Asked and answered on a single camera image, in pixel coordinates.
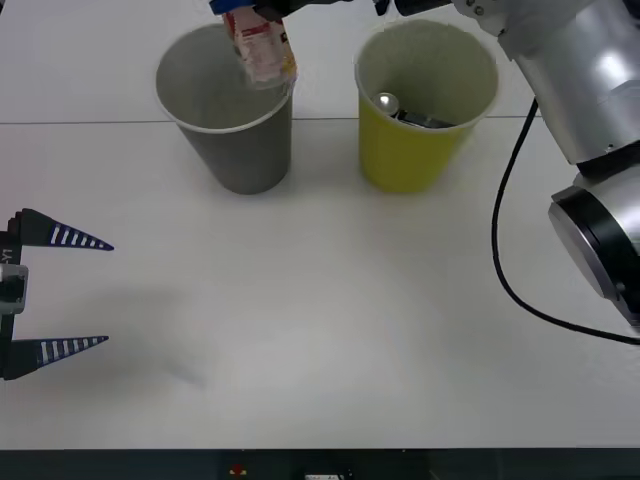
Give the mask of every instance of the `cup rim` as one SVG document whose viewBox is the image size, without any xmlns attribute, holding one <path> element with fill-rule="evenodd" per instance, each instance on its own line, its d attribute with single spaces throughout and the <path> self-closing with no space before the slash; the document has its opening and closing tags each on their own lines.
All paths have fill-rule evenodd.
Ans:
<svg viewBox="0 0 640 480">
<path fill-rule="evenodd" d="M 460 33 L 464 33 L 466 35 L 470 35 L 480 46 L 480 48 L 482 48 L 482 50 L 489 56 L 489 58 L 491 60 L 493 60 L 492 62 L 492 66 L 493 69 L 495 71 L 496 74 L 496 89 L 495 89 L 495 94 L 493 95 L 493 98 L 491 99 L 491 101 L 489 102 L 489 104 L 487 105 L 487 108 L 485 108 L 482 112 L 480 112 L 480 114 L 478 114 L 476 117 L 472 118 L 471 120 L 465 122 L 465 123 L 461 123 L 460 125 L 454 125 L 453 127 L 449 127 L 449 128 L 428 128 L 428 127 L 418 127 L 415 125 L 410 125 L 408 123 L 404 123 L 401 122 L 399 120 L 397 120 L 396 118 L 392 118 L 389 117 L 388 115 L 384 115 L 380 109 L 378 107 L 376 107 L 376 105 L 373 103 L 373 100 L 371 100 L 364 92 L 364 88 L 362 86 L 362 80 L 360 79 L 360 72 L 359 72 L 359 65 L 360 65 L 360 60 L 362 58 L 362 54 L 364 52 L 364 50 L 370 45 L 370 43 L 373 41 L 374 38 L 376 38 L 378 35 L 381 35 L 384 33 L 384 31 L 386 29 L 391 29 L 391 28 L 400 28 L 408 23 L 430 23 L 430 24 L 436 24 L 436 25 L 442 25 L 442 26 L 446 26 L 449 28 L 453 28 L 455 30 L 457 30 Z M 408 131 L 421 131 L 424 132 L 425 130 L 428 131 L 430 134 L 447 134 L 447 133 L 451 133 L 454 132 L 456 130 L 463 130 L 465 128 L 469 128 L 474 126 L 476 123 L 478 123 L 480 120 L 482 120 L 483 118 L 485 118 L 489 112 L 495 107 L 497 101 L 498 101 L 498 96 L 500 94 L 500 71 L 498 69 L 498 64 L 496 61 L 496 57 L 493 54 L 493 52 L 491 52 L 480 40 L 478 40 L 473 34 L 462 30 L 459 27 L 456 27 L 455 25 L 452 25 L 450 23 L 445 23 L 445 22 L 435 22 L 433 20 L 428 20 L 426 18 L 411 18 L 411 19 L 403 19 L 400 20 L 398 22 L 395 22 L 395 24 L 393 25 L 389 25 L 389 24 L 385 24 L 382 25 L 380 29 L 378 29 L 377 32 L 375 32 L 373 35 L 371 35 L 367 41 L 364 43 L 364 45 L 362 45 L 362 47 L 360 47 L 360 49 L 358 50 L 358 53 L 356 54 L 356 60 L 354 63 L 354 76 L 355 76 L 355 80 L 356 80 L 356 86 L 358 87 L 358 95 L 360 96 L 361 100 L 363 100 L 365 103 L 367 103 L 369 105 L 369 107 L 371 107 L 373 109 L 373 111 L 376 114 L 379 114 L 379 116 L 383 117 L 386 119 L 386 121 L 388 121 L 389 123 L 395 125 L 398 128 L 403 128 L 403 129 L 407 129 Z"/>
<path fill-rule="evenodd" d="M 164 51 L 164 53 L 160 56 L 160 59 L 156 62 L 156 68 L 154 70 L 155 71 L 155 76 L 154 76 L 153 91 L 154 91 L 154 96 L 156 98 L 156 102 L 160 106 L 160 109 L 162 110 L 162 112 L 167 117 L 169 117 L 171 120 L 173 120 L 176 124 L 181 126 L 182 128 L 186 128 L 187 130 L 191 130 L 193 132 L 210 133 L 210 134 L 213 134 L 213 135 L 221 135 L 221 134 L 226 134 L 226 133 L 242 132 L 244 130 L 248 130 L 250 128 L 255 127 L 256 125 L 260 125 L 261 123 L 264 123 L 267 120 L 269 120 L 276 113 L 278 113 L 280 111 L 280 109 L 282 109 L 282 107 L 284 107 L 287 104 L 287 102 L 291 99 L 291 96 L 293 94 L 294 83 L 289 85 L 289 88 L 287 88 L 286 94 L 282 96 L 282 100 L 280 100 L 280 102 L 278 102 L 276 104 L 276 106 L 273 107 L 270 111 L 268 111 L 267 113 L 265 113 L 261 117 L 258 117 L 257 119 L 252 120 L 249 123 L 245 123 L 244 125 L 239 125 L 237 127 L 228 127 L 228 128 L 205 128 L 205 127 L 199 127 L 197 125 L 193 125 L 191 123 L 185 122 L 184 120 L 180 120 L 178 117 L 173 115 L 167 109 L 167 107 L 164 106 L 164 104 L 162 103 L 162 100 L 160 99 L 160 95 L 158 95 L 158 84 L 157 84 L 158 71 L 160 70 L 160 65 L 162 65 L 162 61 L 165 59 L 165 57 L 167 56 L 169 51 L 176 44 L 178 44 L 178 42 L 182 41 L 185 37 L 197 32 L 198 30 L 204 30 L 205 28 L 224 28 L 224 25 L 222 23 L 209 23 L 209 24 L 206 24 L 206 25 L 200 25 L 200 26 L 198 26 L 196 28 L 193 28 L 193 29 L 189 30 L 188 32 L 183 33 L 182 35 L 180 35 L 174 41 L 171 42 L 169 47 L 167 47 L 167 49 Z"/>
</svg>

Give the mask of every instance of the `paper cup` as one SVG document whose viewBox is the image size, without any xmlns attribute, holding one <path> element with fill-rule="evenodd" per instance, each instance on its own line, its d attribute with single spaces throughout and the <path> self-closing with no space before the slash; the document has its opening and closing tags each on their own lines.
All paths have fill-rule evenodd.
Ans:
<svg viewBox="0 0 640 480">
<path fill-rule="evenodd" d="M 498 93 L 493 56 L 471 34 L 429 20 L 400 22 L 374 35 L 355 68 L 360 95 L 360 163 L 385 192 L 425 190 L 444 170 Z M 456 125 L 426 129 L 382 113 L 372 102 L 395 95 L 402 109 Z"/>
</svg>

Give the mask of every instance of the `white table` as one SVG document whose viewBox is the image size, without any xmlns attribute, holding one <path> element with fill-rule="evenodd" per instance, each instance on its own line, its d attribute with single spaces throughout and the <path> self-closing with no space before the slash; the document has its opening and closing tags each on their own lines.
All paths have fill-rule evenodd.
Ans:
<svg viewBox="0 0 640 480">
<path fill-rule="evenodd" d="M 488 119 L 428 193 L 357 168 L 357 122 L 297 121 L 290 176 L 240 197 L 171 124 L 0 126 L 0 219 L 112 242 L 27 249 L 18 338 L 111 340 L 0 386 L 0 448 L 640 444 L 638 349 L 519 310 L 489 220 L 521 121 Z M 546 217 L 574 171 L 538 120 L 502 216 L 538 307 L 630 334 Z"/>
<path fill-rule="evenodd" d="M 422 15 L 483 41 L 501 72 L 492 116 L 524 116 L 532 93 L 497 41 L 452 6 Z M 298 118 L 357 117 L 353 59 L 385 23 L 371 0 L 286 20 L 299 63 Z M 172 41 L 215 19 L 206 0 L 8 0 L 0 17 L 0 123 L 163 121 L 154 74 Z"/>
</svg>

